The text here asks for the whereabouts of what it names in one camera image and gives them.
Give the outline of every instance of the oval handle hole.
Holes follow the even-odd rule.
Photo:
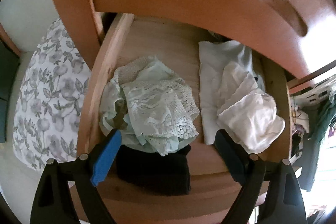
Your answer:
[[[260,0],[278,13],[301,37],[308,32],[307,24],[288,0]]]

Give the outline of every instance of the blue gripper pad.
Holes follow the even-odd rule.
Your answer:
[[[117,130],[109,142],[105,145],[93,165],[91,183],[94,187],[97,187],[99,182],[105,180],[120,146],[121,133]]]

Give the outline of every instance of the open wooden drawer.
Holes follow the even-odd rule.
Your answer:
[[[95,61],[81,113],[77,154],[88,153],[104,137],[99,129],[100,97],[115,68],[138,57],[156,55],[193,89],[199,106],[198,42],[212,40],[207,30],[166,19],[118,14]],[[253,54],[254,69],[264,74],[267,92],[277,103],[278,115],[286,127],[270,148],[261,153],[265,160],[288,159],[291,150],[289,93],[283,69],[273,61]],[[158,196],[124,182],[113,168],[99,184],[99,193],[117,223],[220,223],[235,200],[240,185],[233,181],[212,145],[203,142],[199,115],[194,121],[199,132],[191,144],[188,165],[191,192],[186,196]],[[262,192],[267,190],[267,183]],[[86,219],[75,190],[73,201],[81,219]]]

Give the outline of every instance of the folded black cloth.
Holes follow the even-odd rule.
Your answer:
[[[116,156],[118,177],[162,195],[187,195],[190,191],[190,173],[187,145],[176,153],[162,157],[122,145]]]

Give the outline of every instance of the floral pattern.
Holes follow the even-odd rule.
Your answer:
[[[61,19],[49,27],[22,80],[14,117],[14,154],[43,171],[46,161],[76,158],[77,134],[91,71]]]

